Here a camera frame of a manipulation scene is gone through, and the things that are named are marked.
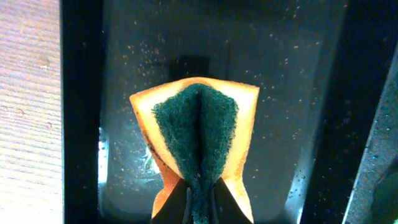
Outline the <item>green and yellow sponge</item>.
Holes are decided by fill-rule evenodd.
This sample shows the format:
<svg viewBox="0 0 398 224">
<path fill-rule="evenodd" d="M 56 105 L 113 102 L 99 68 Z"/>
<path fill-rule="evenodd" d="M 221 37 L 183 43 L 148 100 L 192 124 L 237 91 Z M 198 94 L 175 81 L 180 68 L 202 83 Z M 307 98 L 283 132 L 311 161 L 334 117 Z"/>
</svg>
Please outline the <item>green and yellow sponge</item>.
<svg viewBox="0 0 398 224">
<path fill-rule="evenodd" d="M 151 219 L 183 179 L 190 186 L 190 223 L 211 223 L 211 188 L 222 178 L 239 208 L 254 221 L 243 170 L 258 96 L 257 86 L 205 77 L 184 78 L 130 96 L 164 183 Z"/>
</svg>

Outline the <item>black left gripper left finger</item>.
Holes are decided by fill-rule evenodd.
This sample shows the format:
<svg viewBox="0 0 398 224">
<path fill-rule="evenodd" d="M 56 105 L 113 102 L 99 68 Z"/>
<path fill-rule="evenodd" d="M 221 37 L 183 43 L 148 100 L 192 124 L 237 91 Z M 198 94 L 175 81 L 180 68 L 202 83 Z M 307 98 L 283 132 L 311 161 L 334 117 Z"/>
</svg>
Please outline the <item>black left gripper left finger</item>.
<svg viewBox="0 0 398 224">
<path fill-rule="evenodd" d="M 190 224 L 190 186 L 185 180 L 177 182 L 151 223 Z"/>
</svg>

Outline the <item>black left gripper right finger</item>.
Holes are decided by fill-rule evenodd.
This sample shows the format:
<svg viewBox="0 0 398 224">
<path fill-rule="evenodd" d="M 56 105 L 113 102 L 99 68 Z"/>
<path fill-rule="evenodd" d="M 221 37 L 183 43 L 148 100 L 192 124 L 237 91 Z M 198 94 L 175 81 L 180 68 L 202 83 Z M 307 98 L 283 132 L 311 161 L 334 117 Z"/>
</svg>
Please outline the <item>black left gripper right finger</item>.
<svg viewBox="0 0 398 224">
<path fill-rule="evenodd" d="M 222 178 L 211 188 L 211 224 L 251 224 Z"/>
</svg>

